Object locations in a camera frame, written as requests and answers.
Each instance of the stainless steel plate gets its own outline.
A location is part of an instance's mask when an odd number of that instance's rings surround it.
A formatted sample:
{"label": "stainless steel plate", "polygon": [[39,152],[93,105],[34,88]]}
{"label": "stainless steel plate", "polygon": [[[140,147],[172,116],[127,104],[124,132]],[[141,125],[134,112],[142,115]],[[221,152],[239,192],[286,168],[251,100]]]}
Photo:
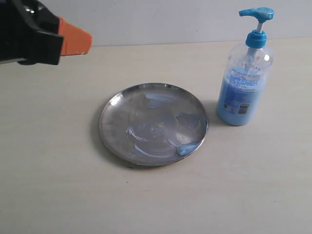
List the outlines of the stainless steel plate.
{"label": "stainless steel plate", "polygon": [[114,96],[99,126],[104,144],[119,157],[138,165],[160,166],[194,152],[205,139],[208,118],[188,91],[147,83]]}

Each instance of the white wall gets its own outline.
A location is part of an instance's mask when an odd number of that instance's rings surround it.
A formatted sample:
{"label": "white wall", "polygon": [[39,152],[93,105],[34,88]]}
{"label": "white wall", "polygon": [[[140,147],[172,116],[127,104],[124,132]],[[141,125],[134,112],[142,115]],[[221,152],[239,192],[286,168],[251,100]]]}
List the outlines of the white wall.
{"label": "white wall", "polygon": [[268,6],[269,38],[312,37],[312,0],[41,0],[94,36],[94,45],[244,40],[256,28],[238,11]]}

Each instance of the plastic bottle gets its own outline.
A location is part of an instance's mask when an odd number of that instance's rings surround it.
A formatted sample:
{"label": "plastic bottle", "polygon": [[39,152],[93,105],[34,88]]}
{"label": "plastic bottle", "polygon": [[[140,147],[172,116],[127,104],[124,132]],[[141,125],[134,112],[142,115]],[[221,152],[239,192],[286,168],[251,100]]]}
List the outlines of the plastic bottle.
{"label": "plastic bottle", "polygon": [[259,24],[248,34],[246,42],[236,45],[229,54],[217,114],[231,125],[244,125],[253,118],[273,62],[262,27],[265,21],[273,19],[274,11],[259,7],[242,10],[239,15],[253,16]]}

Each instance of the bottle label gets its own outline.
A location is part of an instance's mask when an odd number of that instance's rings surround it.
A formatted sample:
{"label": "bottle label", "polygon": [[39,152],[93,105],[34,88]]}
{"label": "bottle label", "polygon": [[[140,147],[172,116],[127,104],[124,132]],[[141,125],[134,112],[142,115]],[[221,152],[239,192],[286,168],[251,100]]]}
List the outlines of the bottle label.
{"label": "bottle label", "polygon": [[233,115],[246,115],[251,104],[258,98],[255,94],[260,75],[246,75],[231,70],[223,109]]}

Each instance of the white table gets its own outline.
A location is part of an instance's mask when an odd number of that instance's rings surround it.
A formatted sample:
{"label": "white table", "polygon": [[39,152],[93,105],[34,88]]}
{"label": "white table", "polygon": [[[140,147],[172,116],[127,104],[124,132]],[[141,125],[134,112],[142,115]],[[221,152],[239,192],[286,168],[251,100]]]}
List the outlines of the white table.
{"label": "white table", "polygon": [[[311,234],[312,39],[277,39],[255,118],[215,115],[235,42],[95,47],[59,66],[1,65],[1,234]],[[203,145],[140,169],[98,135],[109,97],[166,82],[207,108]]]}

